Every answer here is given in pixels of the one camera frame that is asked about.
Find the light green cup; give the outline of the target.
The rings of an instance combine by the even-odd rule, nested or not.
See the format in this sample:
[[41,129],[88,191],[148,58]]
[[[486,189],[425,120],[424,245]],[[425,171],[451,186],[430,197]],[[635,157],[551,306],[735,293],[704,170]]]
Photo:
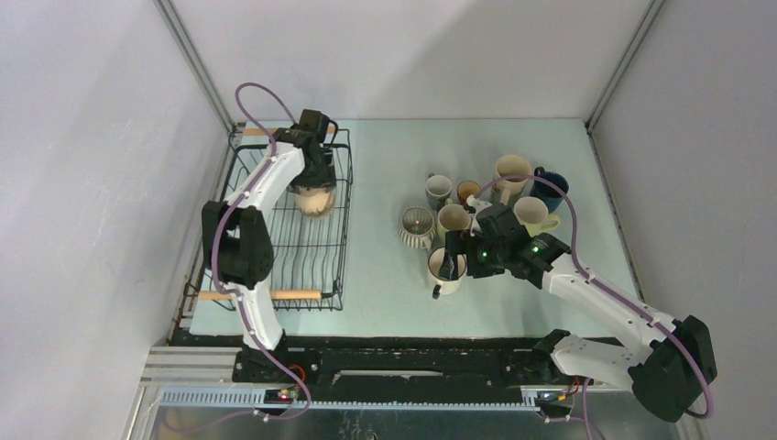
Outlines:
[[466,209],[452,199],[445,200],[443,207],[437,213],[437,235],[441,242],[446,240],[446,234],[450,231],[467,230],[471,225],[471,216]]

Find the peach teapot-shaped cup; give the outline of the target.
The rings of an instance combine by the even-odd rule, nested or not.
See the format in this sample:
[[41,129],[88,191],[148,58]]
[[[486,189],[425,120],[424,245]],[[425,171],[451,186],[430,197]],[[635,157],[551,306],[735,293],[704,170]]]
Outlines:
[[334,188],[305,188],[294,196],[294,202],[303,215],[322,218],[334,209]]

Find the white ribbed mug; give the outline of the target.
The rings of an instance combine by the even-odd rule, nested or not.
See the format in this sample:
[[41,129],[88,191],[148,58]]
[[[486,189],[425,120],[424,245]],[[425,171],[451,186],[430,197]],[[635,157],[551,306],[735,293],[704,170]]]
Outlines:
[[432,212],[424,207],[406,209],[399,220],[399,239],[408,248],[430,253],[436,237],[436,223]]

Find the small orange cup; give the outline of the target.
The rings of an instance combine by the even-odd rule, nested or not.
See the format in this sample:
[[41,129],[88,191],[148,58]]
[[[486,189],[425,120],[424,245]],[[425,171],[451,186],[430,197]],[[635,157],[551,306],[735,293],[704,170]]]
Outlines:
[[481,185],[476,181],[460,181],[456,187],[456,196],[458,202],[465,206],[469,196],[477,195],[481,191]]

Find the grey-blue small cup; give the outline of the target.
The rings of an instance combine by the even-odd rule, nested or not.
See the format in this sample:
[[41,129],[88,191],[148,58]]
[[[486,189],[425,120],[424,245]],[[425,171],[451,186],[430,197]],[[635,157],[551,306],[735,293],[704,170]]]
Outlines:
[[430,208],[437,212],[450,198],[453,189],[451,180],[442,175],[430,173],[425,183],[426,199]]

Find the yellow-green cup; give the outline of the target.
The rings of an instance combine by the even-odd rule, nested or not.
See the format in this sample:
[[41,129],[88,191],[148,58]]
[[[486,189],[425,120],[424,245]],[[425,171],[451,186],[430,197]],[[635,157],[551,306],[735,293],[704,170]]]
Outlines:
[[513,214],[532,237],[555,229],[561,222],[541,199],[531,196],[519,198],[513,206]]

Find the seashell coral print mug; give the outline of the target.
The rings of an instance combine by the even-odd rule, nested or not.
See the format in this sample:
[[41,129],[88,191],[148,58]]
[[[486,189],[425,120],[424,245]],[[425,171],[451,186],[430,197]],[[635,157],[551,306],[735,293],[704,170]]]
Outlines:
[[501,178],[491,188],[491,201],[512,206],[520,198],[527,176],[532,175],[530,162],[519,155],[506,155],[495,164],[494,179]]

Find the dark blue mug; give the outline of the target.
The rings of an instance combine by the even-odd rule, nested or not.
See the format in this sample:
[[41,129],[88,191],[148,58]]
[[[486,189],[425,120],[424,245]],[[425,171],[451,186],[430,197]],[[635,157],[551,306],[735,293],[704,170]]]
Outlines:
[[570,186],[566,178],[554,171],[548,171],[544,167],[537,167],[534,175],[539,181],[534,181],[529,193],[530,197],[544,202],[549,213],[554,213],[564,201],[560,192],[568,194]]

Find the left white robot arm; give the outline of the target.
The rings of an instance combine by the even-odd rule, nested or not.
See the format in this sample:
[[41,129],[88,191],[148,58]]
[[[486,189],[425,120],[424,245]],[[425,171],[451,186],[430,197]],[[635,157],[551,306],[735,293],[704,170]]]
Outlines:
[[202,252],[213,285],[236,302],[244,342],[258,352],[254,369],[279,381],[290,369],[289,356],[276,347],[284,336],[270,294],[274,248],[268,216],[284,193],[333,199],[333,152],[325,139],[332,119],[305,109],[298,122],[276,129],[261,161],[236,190],[202,208]]

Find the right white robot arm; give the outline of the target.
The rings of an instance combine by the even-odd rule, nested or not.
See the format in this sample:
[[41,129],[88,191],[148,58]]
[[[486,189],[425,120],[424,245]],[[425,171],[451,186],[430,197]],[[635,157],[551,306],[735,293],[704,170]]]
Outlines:
[[703,321],[692,315],[677,320],[626,297],[584,266],[562,240],[531,235],[501,203],[476,203],[470,212],[465,229],[446,233],[438,275],[457,277],[459,257],[465,257],[466,274],[473,279],[509,272],[594,317],[619,342],[587,342],[554,330],[535,347],[539,353],[532,368],[539,380],[577,376],[628,389],[647,411],[669,423],[694,416],[692,404],[704,398],[702,415],[711,416],[709,386],[717,365]]

